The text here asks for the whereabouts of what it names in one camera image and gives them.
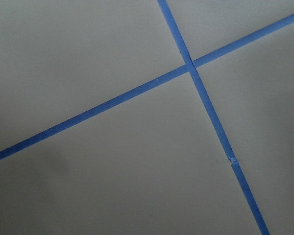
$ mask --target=blue line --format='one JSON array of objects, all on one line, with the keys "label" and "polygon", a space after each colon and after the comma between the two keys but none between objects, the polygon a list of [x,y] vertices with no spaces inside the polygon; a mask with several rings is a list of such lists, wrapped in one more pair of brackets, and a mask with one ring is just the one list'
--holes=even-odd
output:
[{"label": "blue line", "polygon": [[199,93],[199,96],[206,108],[206,111],[208,113],[208,116],[215,128],[215,131],[218,135],[218,138],[221,142],[221,145],[223,146],[223,149],[225,151],[225,154],[227,155],[228,159],[230,161],[232,161],[232,168],[233,168],[233,171],[241,185],[241,188],[244,192],[244,195],[245,195],[245,198],[249,204],[249,207],[254,215],[254,218],[257,222],[257,225],[261,231],[261,233],[263,235],[269,235],[269,231],[267,229],[267,226],[265,224],[265,221],[260,213],[260,210],[256,204],[256,201],[251,193],[251,190],[248,186],[248,183],[243,175],[243,172],[240,168],[240,165],[234,155],[234,152],[232,150],[232,147],[229,143],[229,140],[224,132],[224,129],[221,125],[221,122],[217,116],[217,113],[213,107],[213,104],[209,98],[209,95],[200,79],[200,76],[199,76],[199,73],[197,72],[192,60],[191,60],[191,57],[190,57],[190,54],[188,52],[188,49],[186,47],[186,44],[182,38],[182,35],[176,25],[176,22],[174,20],[174,17],[169,9],[169,6],[166,2],[166,0],[158,0],[158,3],[160,5],[160,8],[163,12],[163,15],[167,21],[167,24],[170,28],[170,31],[174,37],[174,40],[177,44],[177,47],[179,48],[180,52],[181,52],[181,55],[185,61],[185,64],[189,70],[189,73],[193,79],[193,82],[197,88],[197,91]]},{"label": "blue line", "polygon": [[200,76],[199,76],[195,66],[193,65],[193,62],[192,62],[190,54],[187,50],[186,44],[182,38],[182,35],[181,35],[176,23],[175,23],[175,20],[173,18],[173,15],[172,15],[170,9],[169,9],[169,6],[165,0],[158,0],[158,3],[159,3],[160,8],[163,12],[163,15],[166,18],[166,21],[169,25],[171,32],[172,32],[172,35],[173,35],[174,40],[177,44],[177,47],[179,48],[181,55],[184,59],[184,62],[185,62],[186,66],[191,74],[193,82],[195,83],[195,86],[196,86],[197,91],[200,95],[200,98],[205,106],[205,109],[208,113],[208,116],[209,116],[209,118],[215,128],[215,131],[216,131],[219,139],[220,139],[220,142],[221,142],[221,145],[225,151],[225,154],[230,161],[232,161],[232,162],[236,161],[236,158],[233,153],[230,142],[224,132],[224,129],[223,129],[221,122],[217,116],[215,108],[212,105],[212,102],[211,102],[209,95],[204,87],[204,84],[202,83]]},{"label": "blue line", "polygon": [[[280,28],[283,28],[284,26],[287,26],[293,22],[294,22],[294,14],[194,60],[194,65],[196,67],[204,65],[204,64],[206,64],[212,60],[215,60],[215,59],[217,59],[227,53],[232,52],[233,50],[236,50],[236,49],[238,49],[248,43],[251,43],[251,42],[255,41],[256,39],[264,37],[269,33],[272,33]],[[90,117],[93,117],[96,114],[104,112],[104,111],[106,111],[106,110],[108,110],[118,104],[121,104],[122,102],[125,102],[126,100],[129,100],[129,99],[131,99],[139,94],[142,94],[142,93],[144,93],[154,87],[157,87],[167,81],[170,81],[175,78],[174,76],[180,76],[186,72],[188,72],[186,65],[183,65],[183,66],[181,66],[175,70],[172,70],[172,71],[170,71],[170,72],[168,72],[158,78],[151,80],[150,82],[147,82],[147,83],[145,83],[139,87],[136,87],[136,88],[120,95],[120,96],[117,96],[117,97],[115,97],[115,98],[113,98],[113,99],[111,99],[111,100],[109,100],[99,106],[96,106],[96,107],[94,107],[94,108],[92,108],[82,114],[79,114],[79,115],[77,115],[77,116],[75,116],[65,122],[62,122],[62,123],[50,128],[46,131],[43,131],[33,137],[30,137],[30,138],[20,142],[20,143],[17,143],[15,145],[1,151],[0,152],[0,160],[3,158],[6,158],[16,152],[19,152],[22,149],[25,149],[25,148],[27,148],[27,147],[29,147],[39,141],[42,141],[52,135],[55,135],[60,131],[63,131],[71,126],[74,126],[81,121],[84,121]]]},{"label": "blue line", "polygon": [[210,61],[213,61],[229,52],[232,52],[240,47],[245,46],[248,43],[251,43],[259,38],[262,38],[270,33],[273,33],[274,31],[277,31],[285,26],[288,26],[289,24],[294,23],[294,14],[283,18],[275,23],[272,23],[262,29],[259,29],[251,34],[248,34],[245,37],[242,37],[232,43],[229,43],[223,47],[220,47],[217,50],[214,50],[196,60],[193,61],[195,67],[202,66]]},{"label": "blue line", "polygon": [[240,183],[242,191],[243,191],[243,193],[245,195],[245,198],[246,198],[246,200],[247,200],[247,202],[249,204],[251,212],[253,213],[253,215],[254,215],[254,217],[256,219],[257,225],[258,225],[261,233],[263,235],[270,235],[270,233],[269,233],[269,231],[268,231],[268,229],[266,227],[265,221],[264,221],[263,217],[260,214],[260,210],[259,210],[259,208],[257,206],[255,198],[254,198],[254,196],[253,196],[253,194],[252,194],[252,192],[250,190],[250,187],[249,187],[249,185],[247,183],[247,180],[246,180],[246,178],[245,178],[245,176],[244,176],[244,174],[242,172],[242,169],[241,169],[240,164],[239,164],[238,161],[233,162],[232,169],[233,169],[233,171],[234,171],[234,173],[236,175],[237,180]]},{"label": "blue line", "polygon": [[19,142],[3,151],[0,152],[0,160],[3,158],[6,158],[14,153],[17,153],[35,143],[38,143],[50,136],[53,136],[61,131],[64,131],[65,129],[72,127],[82,121],[85,121],[97,114],[100,114],[108,109],[111,109],[112,107],[121,104],[131,98],[134,98],[146,91],[149,91],[157,86],[160,86],[163,83],[166,83],[184,73],[187,72],[187,68],[185,65],[178,67],[177,69],[174,69],[160,77],[157,77],[139,87],[136,87],[128,92],[123,93],[122,95],[119,95],[107,102],[104,102],[88,111],[85,111],[84,113],[81,113],[69,120],[66,120],[58,125],[55,125],[54,127],[51,127],[35,136],[32,136],[22,142]]}]

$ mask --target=floor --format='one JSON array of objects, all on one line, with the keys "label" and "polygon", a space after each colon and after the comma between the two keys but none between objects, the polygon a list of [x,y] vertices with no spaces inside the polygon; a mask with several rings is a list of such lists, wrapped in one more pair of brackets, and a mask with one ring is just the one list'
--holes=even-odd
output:
[{"label": "floor", "polygon": [[[294,235],[294,23],[202,62],[294,0],[168,5],[270,234]],[[261,234],[157,1],[0,0],[1,234]]]}]

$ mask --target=tape strip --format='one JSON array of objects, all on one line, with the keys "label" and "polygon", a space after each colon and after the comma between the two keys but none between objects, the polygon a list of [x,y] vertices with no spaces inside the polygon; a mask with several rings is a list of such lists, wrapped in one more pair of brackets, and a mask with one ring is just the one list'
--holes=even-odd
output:
[{"label": "tape strip", "polygon": [[272,23],[262,29],[259,29],[251,34],[248,34],[245,37],[242,37],[232,43],[229,43],[223,47],[220,47],[217,50],[214,50],[196,60],[193,61],[195,67],[202,66],[210,61],[213,61],[227,53],[230,53],[242,46],[245,46],[248,43],[251,43],[259,38],[262,38],[270,33],[273,33],[274,31],[277,31],[285,26],[288,26],[289,24],[294,23],[294,14],[283,18],[275,23]]},{"label": "tape strip", "polygon": [[213,107],[213,104],[209,98],[209,95],[208,95],[208,93],[207,93],[207,91],[206,91],[206,89],[200,79],[199,73],[197,72],[197,70],[191,60],[191,57],[190,57],[190,54],[189,54],[188,49],[186,47],[186,44],[185,44],[185,42],[182,38],[182,35],[177,27],[177,24],[176,24],[174,17],[169,9],[169,6],[168,6],[166,0],[158,0],[158,3],[159,3],[159,6],[162,10],[162,13],[163,13],[166,21],[167,21],[167,24],[170,28],[170,31],[174,37],[174,40],[177,44],[177,47],[179,48],[181,55],[185,61],[185,64],[189,70],[189,73],[194,81],[194,84],[197,88],[197,91],[200,95],[200,98],[206,108],[206,111],[209,115],[209,118],[215,128],[215,131],[219,137],[219,140],[223,146],[223,149],[224,149],[228,159],[233,162],[233,164],[232,164],[233,171],[234,171],[234,173],[235,173],[235,175],[241,185],[241,188],[244,192],[244,195],[245,195],[245,198],[248,202],[248,205],[254,215],[254,218],[257,222],[257,225],[263,235],[270,235],[269,231],[267,229],[267,226],[265,224],[265,221],[264,221],[264,219],[260,213],[260,210],[256,204],[256,201],[251,193],[251,190],[250,190],[249,185],[246,181],[246,178],[244,177],[244,174],[240,168],[240,165],[239,165],[238,161],[236,160],[236,157],[233,153],[232,147],[227,139],[227,136],[226,136],[224,129],[220,123],[220,120],[217,116],[217,113],[216,113],[214,107]]},{"label": "tape strip", "polygon": [[199,96],[205,106],[205,109],[208,113],[208,116],[209,116],[209,118],[215,128],[215,131],[216,131],[218,138],[221,142],[221,145],[225,151],[225,154],[230,161],[232,161],[232,162],[236,161],[236,158],[233,153],[230,142],[224,132],[224,129],[221,125],[221,122],[218,118],[218,115],[215,111],[215,108],[212,105],[212,102],[211,102],[209,95],[204,87],[204,84],[202,83],[201,78],[200,78],[195,66],[193,65],[193,62],[191,60],[191,57],[190,57],[190,54],[189,54],[188,49],[186,47],[186,44],[182,38],[182,35],[181,35],[176,23],[175,23],[175,20],[173,18],[173,15],[172,15],[170,9],[169,9],[169,6],[168,6],[166,0],[158,0],[158,3],[160,5],[160,8],[163,12],[164,17],[166,18],[168,26],[171,30],[171,33],[174,37],[174,40],[177,44],[177,47],[179,48],[179,50],[181,52],[181,55],[184,59],[184,62],[189,70],[189,73],[190,73],[192,79],[193,79],[193,82],[197,88]]},{"label": "tape strip", "polygon": [[240,167],[240,164],[238,161],[233,162],[232,169],[236,175],[237,180],[239,181],[239,184],[241,186],[241,189],[245,195],[245,198],[249,204],[250,210],[253,213],[255,220],[257,222],[257,225],[261,231],[262,235],[270,235],[268,228],[266,227],[266,224],[264,222],[263,217],[261,216],[260,210],[257,206],[257,203],[255,201],[255,198],[250,190],[250,187],[247,183],[247,180],[242,172],[242,169]]},{"label": "tape strip", "polygon": [[66,120],[58,125],[55,125],[54,127],[51,127],[37,135],[34,135],[22,142],[19,142],[3,151],[0,152],[0,160],[3,159],[3,158],[6,158],[14,153],[17,153],[35,143],[38,143],[50,136],[53,136],[61,131],[64,131],[65,129],[67,128],[70,128],[82,121],[85,121],[97,114],[100,114],[108,109],[111,109],[112,107],[118,105],[118,104],[121,104],[131,98],[134,98],[146,91],[149,91],[157,86],[160,86],[161,84],[163,83],[166,83],[184,73],[187,72],[187,68],[185,65],[181,66],[181,67],[178,67],[177,69],[174,69],[160,77],[157,77],[139,87],[136,87],[128,92],[125,92],[123,93],[122,95],[119,95],[107,102],[104,102],[90,110],[87,110],[86,112],[84,113],[81,113],[69,120]]},{"label": "tape strip", "polygon": [[[236,50],[248,43],[251,43],[253,41],[255,41],[256,39],[259,39],[261,37],[264,37],[266,36],[267,34],[269,33],[272,33],[280,28],[283,28],[284,26],[287,26],[291,23],[294,22],[294,14],[280,20],[280,21],[277,21],[276,23],[273,23],[265,28],[262,28],[254,33],[251,33],[241,39],[238,39],[232,43],[229,43],[217,50],[214,50],[212,52],[210,52],[209,54],[206,54],[196,60],[194,60],[194,65],[196,67],[199,67],[201,65],[204,65],[210,61],[213,61],[227,53],[230,53],[231,51],[233,50]],[[147,82],[139,87],[136,87],[120,96],[117,96],[105,103],[102,103],[101,105],[99,106],[96,106],[82,114],[79,114],[65,122],[62,122],[50,129],[47,129],[46,131],[43,131],[33,137],[30,137],[20,143],[17,143],[3,151],[0,152],[0,160],[3,159],[3,158],[6,158],[16,152],[19,152],[21,151],[22,149],[25,149],[35,143],[38,143],[39,141],[42,141],[52,135],[55,135],[71,126],[74,126],[88,118],[91,118],[93,116],[95,116],[96,114],[99,114],[101,112],[104,112],[118,104],[121,104],[139,94],[142,94],[146,91],[149,91],[150,89],[154,88],[154,87],[157,87],[163,83],[166,83],[167,81],[170,81],[184,73],[188,72],[187,70],[187,67],[186,65],[183,65],[177,69],[174,69],[158,78],[155,78],[153,80],[151,80],[150,82]]]}]

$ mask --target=blue painter's tape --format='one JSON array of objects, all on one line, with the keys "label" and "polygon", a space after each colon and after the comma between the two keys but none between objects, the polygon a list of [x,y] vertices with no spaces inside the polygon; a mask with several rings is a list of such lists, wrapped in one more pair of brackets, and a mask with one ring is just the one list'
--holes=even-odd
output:
[{"label": "blue painter's tape", "polygon": [[248,34],[245,37],[242,37],[232,43],[229,43],[223,47],[220,47],[217,50],[214,50],[196,60],[193,61],[195,67],[202,66],[210,61],[213,61],[227,53],[230,53],[240,47],[245,46],[248,43],[251,43],[259,38],[262,38],[270,33],[273,33],[274,31],[277,31],[285,26],[288,26],[289,24],[294,23],[294,14],[283,18],[273,24],[270,24],[262,29],[259,29],[251,34]]},{"label": "blue painter's tape", "polygon": [[226,136],[224,129],[220,123],[220,120],[217,116],[217,113],[216,113],[214,107],[213,107],[213,104],[209,98],[209,95],[208,95],[208,93],[207,93],[207,91],[206,91],[206,89],[200,79],[199,73],[197,72],[197,70],[191,60],[191,57],[190,57],[190,54],[189,54],[188,49],[186,47],[186,44],[185,44],[185,42],[182,38],[182,35],[177,27],[177,24],[176,24],[174,17],[169,9],[169,6],[168,6],[166,0],[158,0],[158,3],[160,5],[160,8],[163,12],[163,15],[168,23],[168,26],[170,28],[170,31],[171,31],[173,37],[174,37],[174,40],[175,40],[175,42],[181,52],[181,55],[185,61],[185,64],[189,70],[189,73],[194,81],[194,84],[197,88],[197,91],[200,95],[200,98],[206,108],[206,111],[209,115],[209,118],[215,128],[215,131],[218,135],[218,138],[223,146],[225,154],[227,155],[228,159],[233,162],[232,168],[233,168],[235,175],[241,185],[241,188],[244,192],[244,195],[245,195],[246,200],[249,204],[249,207],[254,215],[254,218],[257,222],[257,225],[263,235],[270,235],[269,231],[266,227],[266,224],[264,222],[264,219],[263,219],[263,217],[259,211],[259,208],[256,204],[256,201],[255,201],[255,199],[251,193],[251,190],[248,186],[248,183],[243,175],[243,172],[240,168],[240,165],[239,165],[239,163],[233,153],[232,147],[227,139],[227,136]]},{"label": "blue painter's tape", "polygon": [[[221,56],[223,56],[233,50],[236,50],[236,49],[238,49],[248,43],[251,43],[258,38],[266,36],[267,34],[274,32],[274,31],[276,31],[284,26],[287,26],[293,22],[294,22],[294,14],[290,15],[287,18],[284,18],[276,23],[273,23],[263,29],[260,29],[252,34],[249,34],[249,35],[245,36],[244,38],[238,39],[228,45],[225,45],[215,51],[212,51],[211,53],[209,53],[207,55],[204,55],[204,56],[194,60],[194,65],[196,67],[204,65],[212,60],[215,60],[215,59],[217,59],[217,58],[219,58],[219,57],[221,57]],[[28,138],[28,139],[20,142],[20,143],[17,143],[14,146],[11,146],[11,147],[1,151],[0,152],[0,160],[5,157],[8,157],[16,152],[19,152],[22,149],[27,148],[35,143],[38,143],[39,141],[42,141],[52,135],[55,135],[56,133],[61,132],[71,126],[74,126],[79,122],[86,120],[87,119],[86,114],[90,115],[90,117],[93,117],[96,114],[99,114],[105,110],[108,110],[118,104],[121,104],[122,102],[125,102],[126,100],[129,100],[139,94],[142,94],[142,93],[144,93],[154,87],[157,87],[167,81],[174,79],[175,78],[174,76],[177,77],[177,76],[180,76],[186,72],[188,72],[186,65],[181,66],[181,67],[179,67],[175,70],[172,70],[172,71],[170,71],[170,72],[168,72],[158,78],[155,78],[154,80],[152,80],[150,82],[147,82],[139,87],[136,87],[136,88],[118,96],[118,97],[115,97],[115,98],[113,98],[113,99],[111,99],[111,100],[109,100],[99,106],[96,106],[96,107],[94,107],[94,108],[92,108],[82,114],[79,114],[79,115],[77,115],[77,116],[75,116],[75,117],[73,117],[63,123],[60,123],[60,124],[50,128],[46,131],[43,131],[43,132],[41,132],[31,138]]]},{"label": "blue painter's tape", "polygon": [[265,221],[264,221],[263,217],[261,216],[260,210],[257,206],[256,201],[255,201],[255,198],[254,198],[253,194],[251,193],[250,187],[247,183],[247,180],[242,172],[242,169],[241,169],[238,161],[233,162],[232,169],[236,175],[237,180],[240,183],[242,191],[243,191],[245,198],[249,204],[251,212],[253,213],[253,215],[256,219],[256,222],[258,224],[258,227],[259,227],[262,235],[270,235],[269,231],[266,227]]},{"label": "blue painter's tape", "polygon": [[157,86],[160,86],[163,83],[166,83],[184,73],[187,72],[187,68],[185,65],[178,67],[177,69],[174,69],[160,77],[157,77],[139,87],[136,87],[126,93],[123,93],[122,95],[119,95],[107,102],[104,102],[88,111],[85,111],[84,113],[81,113],[69,120],[66,120],[58,125],[55,125],[54,127],[51,127],[35,136],[32,136],[22,142],[19,142],[3,151],[0,152],[0,160],[3,158],[6,158],[14,153],[17,153],[35,143],[38,143],[50,136],[53,136],[61,131],[64,131],[65,129],[72,127],[82,121],[85,121],[97,114],[100,114],[108,109],[111,109],[112,107],[121,104],[131,98],[134,98],[146,91],[149,91]]},{"label": "blue painter's tape", "polygon": [[205,109],[208,113],[208,116],[209,116],[209,118],[215,128],[215,131],[216,131],[218,138],[222,144],[222,147],[225,151],[225,154],[230,161],[235,161],[236,158],[233,153],[230,142],[224,132],[224,129],[221,125],[221,122],[218,118],[218,115],[215,111],[215,108],[212,105],[212,102],[211,102],[209,95],[204,87],[204,84],[202,83],[201,78],[200,78],[200,76],[199,76],[199,74],[198,74],[198,72],[197,72],[197,70],[191,60],[191,57],[190,57],[190,54],[189,54],[188,49],[186,47],[186,44],[185,44],[185,42],[182,38],[182,35],[176,25],[176,22],[175,22],[173,15],[169,9],[169,6],[165,0],[158,0],[158,3],[160,5],[160,8],[163,12],[164,17],[166,18],[166,21],[167,21],[168,26],[171,30],[171,33],[174,37],[174,40],[177,44],[177,47],[179,48],[181,55],[184,59],[184,62],[190,72],[190,75],[193,79],[193,82],[194,82],[196,88],[197,88],[197,91],[200,95],[200,98],[205,106]]}]

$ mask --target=gray surface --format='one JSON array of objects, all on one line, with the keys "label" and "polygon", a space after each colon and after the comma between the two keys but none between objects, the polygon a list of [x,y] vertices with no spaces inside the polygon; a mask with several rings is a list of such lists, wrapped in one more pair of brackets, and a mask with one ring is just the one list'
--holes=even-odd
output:
[{"label": "gray surface", "polygon": [[0,234],[259,232],[184,75],[0,161]]},{"label": "gray surface", "polygon": [[[193,58],[294,1],[168,1]],[[0,150],[183,64],[156,1],[0,0]],[[294,24],[200,68],[272,234],[294,234]],[[188,75],[0,161],[0,234],[259,234]]]},{"label": "gray surface", "polygon": [[294,235],[294,24],[198,71],[269,230]]},{"label": "gray surface", "polygon": [[294,0],[168,0],[192,59],[294,13]]},{"label": "gray surface", "polygon": [[0,0],[0,150],[183,64],[156,2]]}]

